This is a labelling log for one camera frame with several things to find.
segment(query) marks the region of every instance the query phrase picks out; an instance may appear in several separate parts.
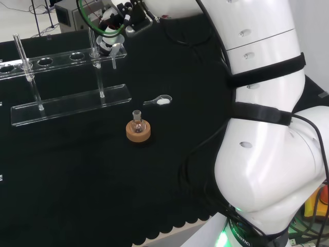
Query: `clear acrylic base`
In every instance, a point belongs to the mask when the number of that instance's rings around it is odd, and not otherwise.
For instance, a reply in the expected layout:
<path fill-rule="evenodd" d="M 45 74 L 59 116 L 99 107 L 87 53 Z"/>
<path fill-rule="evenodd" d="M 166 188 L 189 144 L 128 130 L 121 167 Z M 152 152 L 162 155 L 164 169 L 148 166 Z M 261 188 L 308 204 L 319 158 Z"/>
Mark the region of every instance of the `clear acrylic base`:
<path fill-rule="evenodd" d="M 21 126 L 47 119 L 68 116 L 102 107 L 109 107 L 131 101 L 131 96 L 125 84 L 104 88 L 104 97 L 100 91 L 88 91 L 55 99 L 43 100 L 43 111 L 36 102 L 17 105 L 11 108 L 11 124 Z"/>

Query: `clear acrylic stand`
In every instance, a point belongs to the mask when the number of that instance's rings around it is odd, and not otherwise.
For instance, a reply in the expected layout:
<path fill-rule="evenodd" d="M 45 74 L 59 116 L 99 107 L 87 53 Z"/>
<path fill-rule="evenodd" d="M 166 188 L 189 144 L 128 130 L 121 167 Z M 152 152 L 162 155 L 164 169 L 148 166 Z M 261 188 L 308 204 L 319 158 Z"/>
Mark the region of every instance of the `clear acrylic stand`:
<path fill-rule="evenodd" d="M 116 59 L 124 58 L 127 55 L 122 44 L 117 44 L 120 49 L 116 54 Z M 53 55 L 45 55 L 42 57 L 36 57 L 27 59 L 32 65 L 31 71 L 36 73 L 48 72 L 60 68 L 69 68 L 84 64 L 92 64 L 95 61 L 109 61 L 112 60 L 111 56 L 99 56 L 93 58 L 90 54 L 93 52 L 92 48 L 68 51 Z M 0 80 L 10 79 L 18 76 L 24 76 L 24 70 L 22 69 L 22 61 L 15 60 L 9 62 L 0 63 Z"/>
<path fill-rule="evenodd" d="M 7 71 L 10 75 L 7 78 L 25 75 L 27 82 L 31 86 L 35 102 L 17 105 L 11 108 L 11 124 L 13 126 L 27 125 L 33 122 L 58 118 L 61 116 L 67 116 L 131 101 L 130 93 L 125 84 L 104 88 L 101 76 L 102 61 L 120 58 L 126 55 L 122 44 L 116 44 L 116 46 L 120 47 L 120 49 L 117 49 L 115 51 L 116 54 L 112 54 L 112 57 L 102 57 L 97 50 L 95 35 L 91 29 L 89 29 L 89 39 L 91 49 L 78 52 L 65 52 L 63 54 L 28 60 L 19 35 L 14 35 L 15 44 L 21 60 L 14 61 L 15 64 L 6 65 L 6 68 L 8 68 L 8 66 L 13 66 L 17 70 L 15 72 L 12 72 L 13 69 Z M 91 63 L 96 70 L 98 84 L 97 90 L 54 99 L 41 100 L 38 88 L 35 84 L 34 73 L 77 66 L 86 63 Z"/>

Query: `green tube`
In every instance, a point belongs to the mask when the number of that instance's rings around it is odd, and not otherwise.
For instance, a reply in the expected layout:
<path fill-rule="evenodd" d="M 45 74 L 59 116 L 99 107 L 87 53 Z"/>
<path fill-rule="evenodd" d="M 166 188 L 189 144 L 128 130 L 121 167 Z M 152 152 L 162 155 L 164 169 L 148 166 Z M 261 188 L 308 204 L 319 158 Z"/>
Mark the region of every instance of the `green tube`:
<path fill-rule="evenodd" d="M 124 28 L 124 25 L 122 24 L 121 27 L 114 31 L 114 32 L 105 32 L 103 31 L 102 29 L 99 29 L 97 26 L 95 26 L 89 19 L 88 19 L 88 16 L 86 15 L 86 12 L 84 11 L 84 8 L 82 6 L 82 0 L 79 0 L 79 4 L 80 4 L 80 10 L 81 10 L 81 13 L 82 13 L 82 18 L 84 18 L 95 30 L 97 30 L 98 32 L 100 33 L 103 33 L 103 34 L 108 34 L 108 35 L 113 35 L 113 34 L 117 34 L 119 32 L 121 32 L 121 30 Z"/>

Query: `white floor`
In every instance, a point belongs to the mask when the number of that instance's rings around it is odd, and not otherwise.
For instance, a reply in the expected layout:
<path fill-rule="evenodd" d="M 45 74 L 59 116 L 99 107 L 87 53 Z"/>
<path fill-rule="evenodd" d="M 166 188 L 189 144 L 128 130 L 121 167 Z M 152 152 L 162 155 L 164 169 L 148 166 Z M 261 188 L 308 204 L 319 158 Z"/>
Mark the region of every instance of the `white floor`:
<path fill-rule="evenodd" d="M 28 11 L 29 7 L 32 5 L 31 0 L 0 0 L 1 3 L 5 4 L 8 8 L 20 9 Z M 33 0 L 34 6 L 37 7 L 39 5 L 45 5 L 44 0 Z M 17 10 L 7 9 L 4 5 L 0 3 L 0 42 L 4 41 L 12 41 L 12 35 L 18 33 L 21 39 L 29 39 L 33 35 L 38 34 L 38 29 L 36 27 L 34 14 L 30 12 L 21 12 Z M 36 10 L 36 13 L 43 13 L 45 8 L 40 6 L 39 9 Z M 47 14 L 39 14 L 37 15 L 40 32 L 44 31 L 46 28 L 50 27 L 49 15 Z M 55 10 L 51 13 L 51 18 L 53 24 L 57 24 L 57 16 Z M 56 34 L 60 33 L 61 30 L 59 26 L 52 30 L 48 29 L 49 32 L 44 33 L 47 34 Z"/>

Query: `black strap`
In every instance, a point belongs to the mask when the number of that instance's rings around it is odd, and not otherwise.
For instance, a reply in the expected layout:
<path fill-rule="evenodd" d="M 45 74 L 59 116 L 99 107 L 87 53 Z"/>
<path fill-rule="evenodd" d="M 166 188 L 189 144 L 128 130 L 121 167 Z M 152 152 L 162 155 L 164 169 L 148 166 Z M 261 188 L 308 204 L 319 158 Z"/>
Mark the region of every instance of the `black strap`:
<path fill-rule="evenodd" d="M 259 104 L 236 102 L 233 104 L 232 118 L 269 122 L 271 124 L 289 126 L 291 113 L 280 111 L 273 107 L 265 107 Z"/>
<path fill-rule="evenodd" d="M 235 88 L 272 80 L 300 71 L 305 65 L 304 53 L 301 53 L 298 57 L 280 63 L 253 69 L 236 75 L 229 75 L 228 86 Z"/>

